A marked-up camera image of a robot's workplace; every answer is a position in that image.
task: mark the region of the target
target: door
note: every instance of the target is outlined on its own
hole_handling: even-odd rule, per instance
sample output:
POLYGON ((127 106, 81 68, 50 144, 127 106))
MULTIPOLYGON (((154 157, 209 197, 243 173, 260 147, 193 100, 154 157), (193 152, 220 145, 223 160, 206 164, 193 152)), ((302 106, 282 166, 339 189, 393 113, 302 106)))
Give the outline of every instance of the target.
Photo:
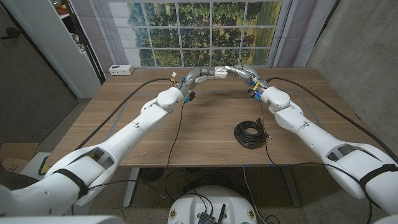
MULTIPOLYGON (((8 27, 17 29, 0 6, 0 37, 8 27)), ((0 144, 40 143, 76 104, 22 34, 0 39, 0 144)))

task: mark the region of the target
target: wall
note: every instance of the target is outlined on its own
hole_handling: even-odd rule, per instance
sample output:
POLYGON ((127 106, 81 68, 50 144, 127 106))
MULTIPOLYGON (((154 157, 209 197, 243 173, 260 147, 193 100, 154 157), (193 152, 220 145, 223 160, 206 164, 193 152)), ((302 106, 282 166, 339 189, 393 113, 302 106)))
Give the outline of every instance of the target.
POLYGON ((306 66, 398 154, 398 1, 341 1, 306 66))

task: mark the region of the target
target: green foliage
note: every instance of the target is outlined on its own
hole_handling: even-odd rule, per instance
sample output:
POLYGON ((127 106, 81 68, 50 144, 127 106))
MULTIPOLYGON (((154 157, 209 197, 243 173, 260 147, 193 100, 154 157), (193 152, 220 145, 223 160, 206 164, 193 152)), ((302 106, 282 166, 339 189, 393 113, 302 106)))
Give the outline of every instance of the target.
POLYGON ((142 67, 154 67, 154 55, 152 50, 141 49, 139 50, 139 58, 141 60, 142 67))
POLYGON ((213 29, 214 47, 239 47, 241 45, 241 28, 213 29))
POLYGON ((210 29, 181 29, 181 44, 183 48, 209 47, 210 29))
POLYGON ((181 67, 179 50, 154 50, 158 67, 181 67))
MULTIPOLYGON (((127 3, 130 26, 145 26, 144 13, 150 26, 169 26, 170 29, 150 29, 153 47, 179 48, 176 3, 127 3)), ((249 2, 246 25, 266 26, 276 25, 282 1, 279 2, 249 2)), ((244 20, 245 2, 214 2, 213 26, 241 26, 244 20)), ((182 2, 178 3, 178 14, 181 26, 209 26, 210 3, 182 2)), ((150 47, 146 28, 133 28, 136 34, 136 47, 150 47)), ((210 29, 181 28, 183 48, 202 48, 210 46, 210 29)), ((271 46, 275 29, 246 28, 244 30, 243 47, 271 46)), ((213 47, 239 47, 242 29, 213 29, 213 47)), ((181 56, 179 50, 154 50, 157 66, 180 67, 181 56)), ((242 49, 241 61, 251 65, 265 65, 269 49, 242 49)), ((153 67, 152 50, 140 49, 141 66, 153 67)), ((223 49, 212 51, 212 66, 236 65, 238 63, 238 49, 223 49)), ((185 67, 209 66, 209 50, 184 50, 185 67)))
POLYGON ((145 19, 144 13, 142 13, 141 3, 127 3, 127 8, 130 11, 130 19, 127 23, 130 26, 144 26, 145 19))
POLYGON ((210 3, 179 3, 181 26, 209 26, 210 3))
POLYGON ((153 47, 180 47, 178 29, 149 29, 153 47))
POLYGON ((214 2, 213 26, 240 26, 243 24, 244 2, 214 2))
POLYGON ((144 3, 144 9, 150 26, 177 25, 175 3, 144 3))
POLYGON ((249 65, 266 65, 269 49, 242 49, 241 63, 249 65))
POLYGON ((239 50, 213 50, 212 57, 212 66, 236 65, 238 64, 239 50))
POLYGON ((148 31, 145 28, 132 28, 136 33, 136 47, 150 47, 148 31))
POLYGON ((210 66, 209 50, 183 50, 184 67, 210 66))

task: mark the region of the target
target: trees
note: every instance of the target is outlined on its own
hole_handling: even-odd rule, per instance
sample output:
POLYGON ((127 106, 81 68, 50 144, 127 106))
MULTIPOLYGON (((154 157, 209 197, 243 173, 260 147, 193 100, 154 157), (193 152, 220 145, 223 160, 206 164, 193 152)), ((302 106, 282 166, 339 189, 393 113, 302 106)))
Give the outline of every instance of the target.
POLYGON ((239 47, 241 45, 242 28, 213 29, 214 47, 239 47))
POLYGON ((210 3, 179 3, 178 14, 181 26, 210 25, 210 3))
POLYGON ((144 9, 150 26, 177 25, 175 3, 144 3, 144 9))
POLYGON ((140 3, 127 3, 127 8, 130 11, 130 19, 127 23, 130 26, 144 26, 145 19, 144 13, 142 12, 141 4, 140 3))
MULTIPOLYGON (((210 12, 208 2, 181 2, 181 3, 127 3, 130 18, 127 23, 133 26, 136 35, 136 47, 153 49, 140 49, 141 65, 154 66, 154 57, 159 67, 180 67, 180 38, 183 50, 185 67, 210 66, 210 47, 212 43, 212 66, 234 65, 238 63, 239 49, 214 49, 224 47, 239 48, 241 41, 243 47, 268 47, 271 46, 274 28, 234 26, 243 25, 246 2, 214 2, 213 12, 210 12), (177 27, 176 8, 180 22, 180 34, 177 27), (210 14, 212 14, 213 30, 210 30, 210 14)), ((246 14, 247 26, 276 25, 281 7, 281 1, 275 2, 249 2, 246 14)), ((269 49, 242 49, 241 60, 243 63, 265 65, 269 49)))
POLYGON ((244 2, 214 2, 213 26, 243 25, 244 2))
POLYGON ((159 67, 181 67, 180 50, 154 50, 159 67))
POLYGON ((210 46, 210 29, 181 29, 183 48, 199 48, 210 46))
POLYGON ((209 50, 183 50, 184 67, 210 66, 209 50))

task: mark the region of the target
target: coiled black cable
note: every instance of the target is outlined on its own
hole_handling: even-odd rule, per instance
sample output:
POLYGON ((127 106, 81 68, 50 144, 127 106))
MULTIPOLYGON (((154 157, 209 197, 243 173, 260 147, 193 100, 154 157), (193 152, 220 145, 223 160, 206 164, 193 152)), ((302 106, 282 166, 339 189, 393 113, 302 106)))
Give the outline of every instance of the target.
POLYGON ((240 143, 243 147, 248 149, 255 149, 257 147, 261 147, 266 141, 267 134, 263 125, 261 124, 261 119, 257 119, 255 121, 243 121, 236 125, 234 129, 234 135, 238 143, 240 143), (253 128, 257 130, 256 134, 252 134, 247 132, 246 130, 249 128, 253 128))

